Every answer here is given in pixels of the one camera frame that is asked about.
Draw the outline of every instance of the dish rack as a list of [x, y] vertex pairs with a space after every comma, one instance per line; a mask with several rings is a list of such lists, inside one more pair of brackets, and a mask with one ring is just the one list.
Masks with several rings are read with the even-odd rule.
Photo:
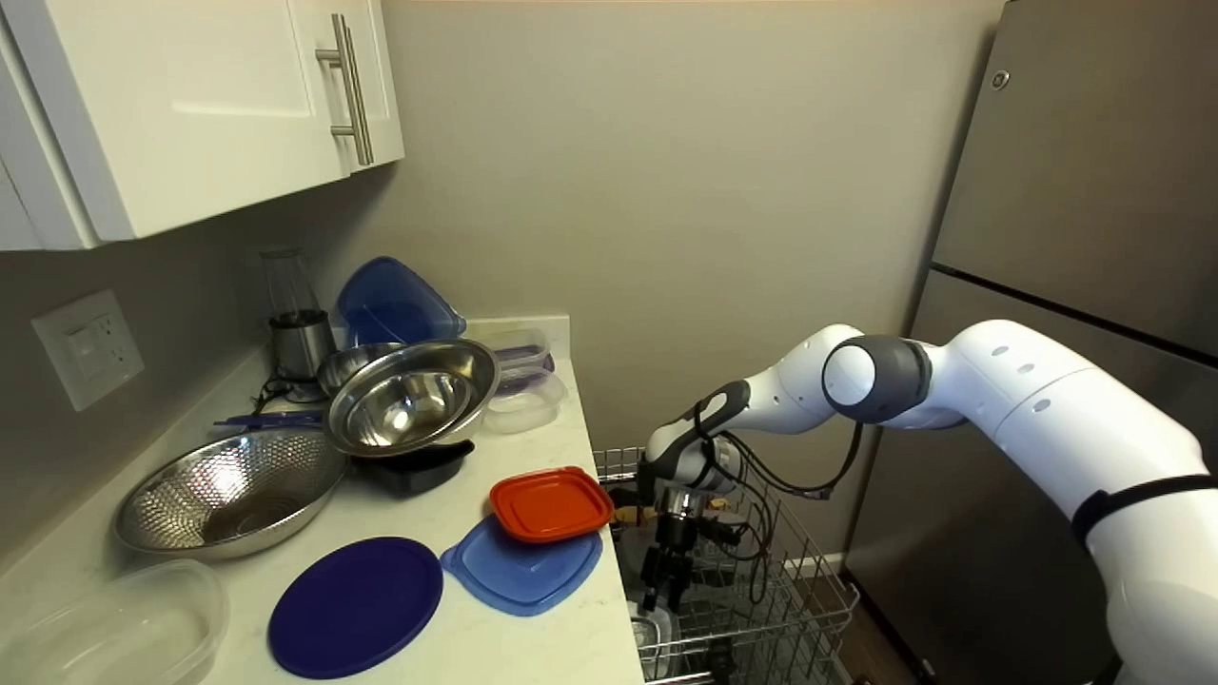
[[[637, 487], [640, 450], [602, 450], [598, 471], [607, 496]], [[793, 521], [784, 496], [755, 483], [760, 501], [714, 499], [713, 516], [757, 524], [772, 515], [772, 544], [757, 559], [733, 559], [713, 542], [691, 547], [691, 581], [677, 613], [637, 613], [637, 643], [648, 685], [848, 685], [837, 647], [861, 606], [827, 553]], [[637, 580], [656, 532], [656, 515], [619, 506], [612, 521], [618, 562], [637, 599]]]

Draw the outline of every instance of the wall outlet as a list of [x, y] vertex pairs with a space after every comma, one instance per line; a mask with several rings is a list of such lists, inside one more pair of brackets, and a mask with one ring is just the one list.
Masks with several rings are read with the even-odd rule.
[[38, 316], [35, 336], [76, 410], [99, 402], [146, 369], [111, 289]]

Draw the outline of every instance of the white cabinet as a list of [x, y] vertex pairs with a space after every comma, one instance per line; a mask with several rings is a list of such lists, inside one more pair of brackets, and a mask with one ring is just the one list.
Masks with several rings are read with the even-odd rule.
[[35, 98], [35, 122], [2, 109], [0, 157], [15, 166], [29, 154], [11, 137], [40, 129], [40, 162], [69, 190], [44, 179], [15, 190], [25, 208], [58, 199], [83, 220], [38, 227], [40, 245], [25, 247], [139, 241], [402, 157], [375, 0], [0, 9], [7, 86]]

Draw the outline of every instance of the metal mixing bowl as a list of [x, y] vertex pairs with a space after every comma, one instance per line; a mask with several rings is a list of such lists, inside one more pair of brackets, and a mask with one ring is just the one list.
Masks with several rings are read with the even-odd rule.
[[398, 455], [461, 434], [496, 393], [496, 358], [467, 338], [388, 349], [331, 401], [327, 425], [352, 455]]
[[341, 459], [323, 431], [250, 431], [173, 455], [139, 480], [114, 521], [134, 553], [236, 559], [300, 532]]

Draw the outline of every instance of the refrigerator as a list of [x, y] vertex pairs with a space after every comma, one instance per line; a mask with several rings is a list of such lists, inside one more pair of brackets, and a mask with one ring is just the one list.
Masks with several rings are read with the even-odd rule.
[[[1021, 321], [1218, 450], [1218, 4], [1013, 0], [904, 336]], [[922, 680], [1120, 658], [1067, 516], [978, 431], [884, 431], [845, 571]]]

